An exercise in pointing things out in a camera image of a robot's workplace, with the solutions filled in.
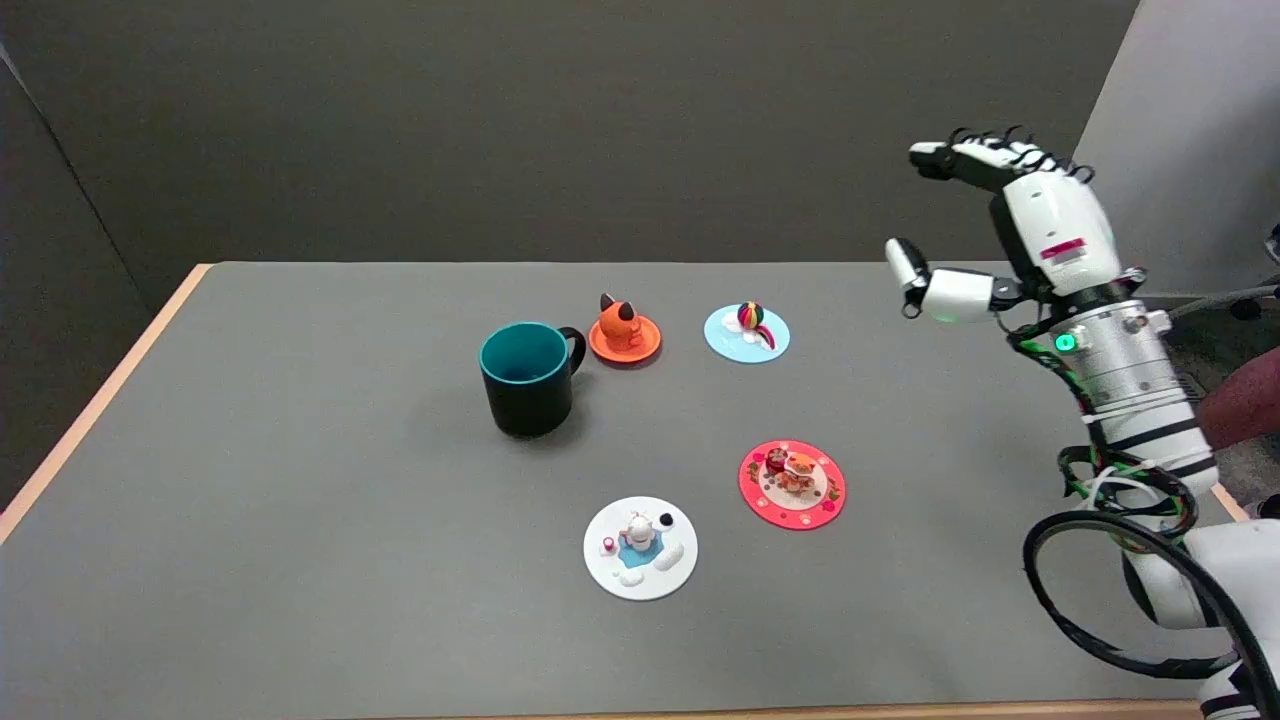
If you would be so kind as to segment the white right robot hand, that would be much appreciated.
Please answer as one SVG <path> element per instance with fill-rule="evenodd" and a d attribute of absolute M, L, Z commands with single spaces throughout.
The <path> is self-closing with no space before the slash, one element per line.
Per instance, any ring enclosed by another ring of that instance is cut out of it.
<path fill-rule="evenodd" d="M 910 146 L 908 160 L 931 181 L 956 181 L 989 193 L 989 217 L 1010 277 L 933 268 L 906 238 L 884 256 L 902 292 L 901 314 L 943 323 L 979 322 L 1033 301 L 1053 318 L 1128 301 L 1147 273 L 1126 266 L 1091 187 L 1094 169 L 1041 147 L 1021 126 L 978 132 L 960 127 L 943 141 Z"/>

